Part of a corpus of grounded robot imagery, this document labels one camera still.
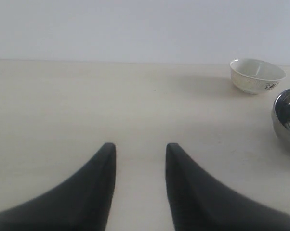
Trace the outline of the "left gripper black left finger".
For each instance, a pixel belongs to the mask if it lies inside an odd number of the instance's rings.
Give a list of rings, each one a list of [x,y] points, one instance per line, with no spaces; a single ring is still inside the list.
[[[105,143],[76,173],[44,194],[0,212],[0,231],[104,231],[117,170]]]

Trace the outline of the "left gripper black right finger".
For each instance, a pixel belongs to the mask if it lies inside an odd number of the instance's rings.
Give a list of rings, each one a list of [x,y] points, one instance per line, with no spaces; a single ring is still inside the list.
[[[225,186],[177,143],[166,147],[165,181],[177,231],[290,231],[290,215]]]

